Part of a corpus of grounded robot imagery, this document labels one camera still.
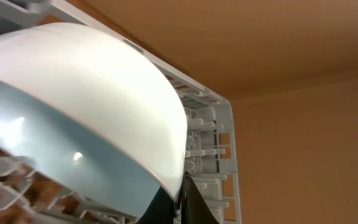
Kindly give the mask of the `light blue rice bowl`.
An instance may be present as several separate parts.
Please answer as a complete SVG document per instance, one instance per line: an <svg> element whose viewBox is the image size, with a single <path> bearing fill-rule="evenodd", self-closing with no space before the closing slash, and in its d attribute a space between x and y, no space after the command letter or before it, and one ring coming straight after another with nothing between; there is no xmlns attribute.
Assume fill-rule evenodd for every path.
<svg viewBox="0 0 358 224"><path fill-rule="evenodd" d="M187 120L165 75L123 41L54 23L0 35L0 148L107 207L178 199Z"/></svg>

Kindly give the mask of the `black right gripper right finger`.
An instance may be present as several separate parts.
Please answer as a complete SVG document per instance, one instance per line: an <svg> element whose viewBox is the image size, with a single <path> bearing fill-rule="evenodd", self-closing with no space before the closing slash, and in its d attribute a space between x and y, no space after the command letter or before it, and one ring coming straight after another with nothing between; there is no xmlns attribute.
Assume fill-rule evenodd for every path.
<svg viewBox="0 0 358 224"><path fill-rule="evenodd" d="M219 224L189 174L181 187L181 224Z"/></svg>

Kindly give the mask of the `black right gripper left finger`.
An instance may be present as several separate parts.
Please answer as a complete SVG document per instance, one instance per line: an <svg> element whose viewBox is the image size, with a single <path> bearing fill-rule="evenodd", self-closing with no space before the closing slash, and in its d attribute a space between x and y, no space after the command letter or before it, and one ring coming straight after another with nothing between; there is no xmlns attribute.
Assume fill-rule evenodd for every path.
<svg viewBox="0 0 358 224"><path fill-rule="evenodd" d="M137 224L173 224L175 217L175 204L169 194L160 187Z"/></svg>

